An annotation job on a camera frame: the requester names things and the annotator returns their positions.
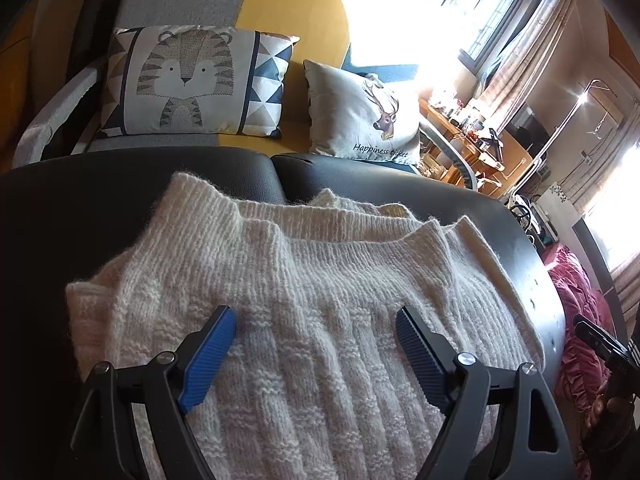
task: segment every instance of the yellow sofa cushion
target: yellow sofa cushion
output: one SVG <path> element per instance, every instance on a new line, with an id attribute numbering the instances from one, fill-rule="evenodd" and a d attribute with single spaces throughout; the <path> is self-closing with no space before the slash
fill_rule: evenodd
<path id="1" fill-rule="evenodd" d="M 282 138 L 220 135 L 221 146 L 239 146 L 263 152 L 306 152 L 308 97 L 305 59 L 340 68 L 350 44 L 349 23 L 341 0 L 244 0 L 236 27 L 297 36 L 300 41 L 284 79 Z"/>

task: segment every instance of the blue gripper pad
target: blue gripper pad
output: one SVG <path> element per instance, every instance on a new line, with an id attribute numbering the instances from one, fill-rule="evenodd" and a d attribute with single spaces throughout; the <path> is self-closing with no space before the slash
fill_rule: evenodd
<path id="1" fill-rule="evenodd" d="M 454 401 L 447 387 L 447 371 L 434 355 L 405 308 L 396 314 L 396 337 L 427 402 L 448 415 Z"/>
<path id="2" fill-rule="evenodd" d="M 226 307 L 184 371 L 178 405 L 185 415 L 204 400 L 235 336 L 236 314 Z"/>

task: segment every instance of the pillow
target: pillow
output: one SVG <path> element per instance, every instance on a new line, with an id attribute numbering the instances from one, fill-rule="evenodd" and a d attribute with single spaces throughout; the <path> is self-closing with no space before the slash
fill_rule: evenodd
<path id="1" fill-rule="evenodd" d="M 393 92 L 367 78 L 305 59 L 312 153 L 418 164 L 420 111 L 415 94 Z"/>
<path id="2" fill-rule="evenodd" d="M 282 80 L 299 39 L 201 25 L 116 29 L 102 132 L 279 138 Z"/>

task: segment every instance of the white knit sweater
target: white knit sweater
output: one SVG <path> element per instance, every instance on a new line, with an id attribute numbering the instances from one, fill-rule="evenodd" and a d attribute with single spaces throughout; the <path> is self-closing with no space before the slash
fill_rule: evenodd
<path id="1" fill-rule="evenodd" d="M 312 204 L 233 200 L 175 175 L 136 245 L 67 288 L 82 376 L 173 350 L 228 304 L 238 334 L 188 416 L 216 478 L 413 479 L 443 418 L 396 342 L 396 311 L 413 305 L 487 365 L 542 368 L 542 345 L 467 218 L 442 227 L 328 190 Z"/>

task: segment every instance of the deer illustration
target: deer illustration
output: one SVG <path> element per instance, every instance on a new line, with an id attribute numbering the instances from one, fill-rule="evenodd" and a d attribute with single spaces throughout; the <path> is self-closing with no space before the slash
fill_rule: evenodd
<path id="1" fill-rule="evenodd" d="M 366 82 L 362 84 L 362 87 L 364 88 L 364 91 L 367 94 L 369 101 L 377 105 L 380 110 L 380 118 L 375 123 L 373 123 L 373 127 L 382 132 L 382 134 L 380 135 L 380 137 L 382 137 L 382 140 L 393 139 L 394 123 L 396 122 L 396 114 L 400 109 L 400 103 L 398 99 L 395 98 L 395 96 L 387 94 L 385 92 L 385 95 L 391 101 L 391 108 L 392 108 L 391 113 L 385 112 L 385 108 L 383 107 L 382 103 L 373 92 L 373 86 L 374 86 L 373 82 L 371 83 L 371 86 L 367 85 Z"/>

